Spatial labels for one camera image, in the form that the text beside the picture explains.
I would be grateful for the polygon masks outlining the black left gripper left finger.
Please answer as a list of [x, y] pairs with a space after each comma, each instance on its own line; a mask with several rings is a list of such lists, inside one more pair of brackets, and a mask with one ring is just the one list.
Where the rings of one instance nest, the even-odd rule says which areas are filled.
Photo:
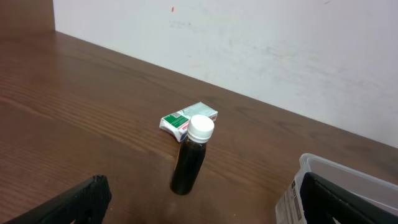
[[8, 220], [6, 224], [101, 224], [111, 198], [112, 194], [107, 177], [105, 175], [94, 175], [32, 210]]

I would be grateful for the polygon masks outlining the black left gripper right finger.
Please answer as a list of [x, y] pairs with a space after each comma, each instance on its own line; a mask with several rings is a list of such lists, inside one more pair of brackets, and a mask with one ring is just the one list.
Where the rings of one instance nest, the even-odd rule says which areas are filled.
[[397, 216], [313, 172], [304, 175], [300, 196], [307, 223], [397, 223]]

